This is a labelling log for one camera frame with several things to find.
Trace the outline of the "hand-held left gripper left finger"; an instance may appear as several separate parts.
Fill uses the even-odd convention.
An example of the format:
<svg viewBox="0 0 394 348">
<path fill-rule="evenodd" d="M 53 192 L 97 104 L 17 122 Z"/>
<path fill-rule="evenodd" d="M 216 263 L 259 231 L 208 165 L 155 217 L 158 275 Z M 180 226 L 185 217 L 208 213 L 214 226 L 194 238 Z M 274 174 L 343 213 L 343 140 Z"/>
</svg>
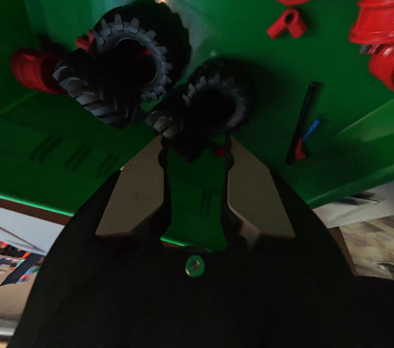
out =
<svg viewBox="0 0 394 348">
<path fill-rule="evenodd" d="M 153 236 L 150 223 L 165 200 L 164 151 L 159 135 L 121 169 L 101 221 L 97 236 Z"/>
</svg>

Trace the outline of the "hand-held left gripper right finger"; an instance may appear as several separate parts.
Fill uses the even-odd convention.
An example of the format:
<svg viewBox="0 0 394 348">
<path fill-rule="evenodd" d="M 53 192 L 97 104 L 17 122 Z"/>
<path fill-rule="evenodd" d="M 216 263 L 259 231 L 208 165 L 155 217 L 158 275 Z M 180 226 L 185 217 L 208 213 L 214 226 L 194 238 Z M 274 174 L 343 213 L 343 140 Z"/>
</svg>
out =
<svg viewBox="0 0 394 348">
<path fill-rule="evenodd" d="M 265 239 L 296 234 L 270 169 L 235 137 L 226 135 L 221 228 L 229 244 L 254 250 Z"/>
</svg>

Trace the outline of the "green plastic bin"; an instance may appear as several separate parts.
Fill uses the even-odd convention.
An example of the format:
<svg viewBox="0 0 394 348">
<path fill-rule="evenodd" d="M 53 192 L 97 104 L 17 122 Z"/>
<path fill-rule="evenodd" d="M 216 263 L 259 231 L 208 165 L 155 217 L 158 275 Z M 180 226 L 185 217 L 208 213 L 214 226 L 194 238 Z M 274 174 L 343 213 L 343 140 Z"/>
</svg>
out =
<svg viewBox="0 0 394 348">
<path fill-rule="evenodd" d="M 39 41 L 66 51 L 111 8 L 132 0 L 1 0 L 1 199 L 72 216 L 154 134 L 144 123 L 108 127 L 67 95 L 34 92 L 9 58 Z M 393 92 L 348 41 L 357 0 L 312 0 L 299 10 L 307 32 L 271 40 L 283 12 L 275 0 L 164 0 L 189 29 L 188 75 L 206 59 L 243 59 L 256 69 L 258 110 L 236 138 L 312 208 L 393 180 Z M 286 165 L 303 100 L 319 89 L 302 135 L 306 159 Z"/>
</svg>

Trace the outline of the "dark printed toy set box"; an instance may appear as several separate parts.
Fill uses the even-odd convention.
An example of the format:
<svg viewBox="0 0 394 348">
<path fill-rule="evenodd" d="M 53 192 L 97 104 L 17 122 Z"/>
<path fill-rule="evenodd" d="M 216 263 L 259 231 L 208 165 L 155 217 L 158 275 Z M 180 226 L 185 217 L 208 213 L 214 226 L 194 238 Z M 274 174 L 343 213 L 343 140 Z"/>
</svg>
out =
<svg viewBox="0 0 394 348">
<path fill-rule="evenodd" d="M 8 273 L 1 286 L 20 285 L 30 281 L 37 276 L 44 258 L 41 254 L 24 251 L 1 241 L 0 271 L 1 274 Z"/>
</svg>

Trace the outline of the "small red clip piece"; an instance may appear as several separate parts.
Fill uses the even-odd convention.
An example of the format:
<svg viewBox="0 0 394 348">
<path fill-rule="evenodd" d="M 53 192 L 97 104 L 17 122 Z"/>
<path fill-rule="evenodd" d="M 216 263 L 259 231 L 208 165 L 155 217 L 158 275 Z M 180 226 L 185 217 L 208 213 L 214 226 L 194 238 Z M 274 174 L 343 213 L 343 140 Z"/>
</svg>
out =
<svg viewBox="0 0 394 348">
<path fill-rule="evenodd" d="M 303 160 L 307 158 L 306 153 L 304 152 L 303 149 L 303 139 L 302 137 L 300 137 L 298 139 L 298 143 L 296 145 L 295 151 L 294 151 L 294 157 L 296 158 L 296 160 Z"/>
</svg>

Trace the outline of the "blue pin piece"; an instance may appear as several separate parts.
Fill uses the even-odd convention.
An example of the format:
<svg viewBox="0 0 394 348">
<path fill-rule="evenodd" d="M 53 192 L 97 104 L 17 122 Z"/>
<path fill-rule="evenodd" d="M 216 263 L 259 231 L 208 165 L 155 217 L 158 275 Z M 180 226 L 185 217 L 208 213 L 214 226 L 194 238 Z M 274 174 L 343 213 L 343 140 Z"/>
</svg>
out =
<svg viewBox="0 0 394 348">
<path fill-rule="evenodd" d="M 322 123 L 321 118 L 316 118 L 314 121 L 310 124 L 306 132 L 302 136 L 302 141 L 306 142 L 308 139 L 311 137 L 311 135 L 317 130 L 318 126 Z"/>
</svg>

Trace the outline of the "long black axle piece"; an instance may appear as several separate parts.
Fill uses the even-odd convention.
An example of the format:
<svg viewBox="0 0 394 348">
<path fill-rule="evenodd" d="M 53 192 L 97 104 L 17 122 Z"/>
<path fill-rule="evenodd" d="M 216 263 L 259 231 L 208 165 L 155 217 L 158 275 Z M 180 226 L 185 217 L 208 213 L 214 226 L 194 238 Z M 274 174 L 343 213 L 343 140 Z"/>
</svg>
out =
<svg viewBox="0 0 394 348">
<path fill-rule="evenodd" d="M 288 149 L 288 152 L 287 152 L 287 155 L 285 158 L 285 163 L 288 166 L 291 165 L 295 159 L 296 148 L 297 148 L 299 139 L 301 138 L 305 122 L 307 120 L 310 109 L 313 105 L 314 97 L 317 94 L 318 89 L 319 89 L 319 83 L 316 81 L 311 82 L 308 85 L 307 93 L 306 93 L 305 98 L 303 100 L 300 114 L 299 114 L 295 129 L 293 131 L 293 135 L 291 138 L 289 149 Z"/>
</svg>

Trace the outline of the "small red toy piece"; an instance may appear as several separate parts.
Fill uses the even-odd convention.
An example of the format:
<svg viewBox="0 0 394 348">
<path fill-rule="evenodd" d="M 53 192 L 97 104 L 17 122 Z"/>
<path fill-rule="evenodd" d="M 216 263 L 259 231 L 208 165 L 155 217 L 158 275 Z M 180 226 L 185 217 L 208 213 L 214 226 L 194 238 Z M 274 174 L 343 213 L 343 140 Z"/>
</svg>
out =
<svg viewBox="0 0 394 348">
<path fill-rule="evenodd" d="M 76 38 L 75 45 L 77 48 L 82 49 L 91 56 L 96 57 L 96 53 L 92 47 L 95 37 L 93 35 L 93 30 L 89 29 L 87 35 L 82 35 Z"/>
</svg>

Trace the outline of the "red angled connector piece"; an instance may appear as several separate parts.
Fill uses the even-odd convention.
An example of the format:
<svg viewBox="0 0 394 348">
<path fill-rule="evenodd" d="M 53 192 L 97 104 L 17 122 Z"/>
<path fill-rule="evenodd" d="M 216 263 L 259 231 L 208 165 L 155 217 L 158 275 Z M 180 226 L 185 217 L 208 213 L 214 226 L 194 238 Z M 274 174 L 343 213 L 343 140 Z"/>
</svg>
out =
<svg viewBox="0 0 394 348">
<path fill-rule="evenodd" d="M 284 32 L 294 38 L 300 38 L 308 30 L 306 23 L 301 17 L 299 11 L 295 8 L 286 8 L 281 16 L 267 29 L 267 34 L 272 40 L 277 39 Z"/>
</svg>

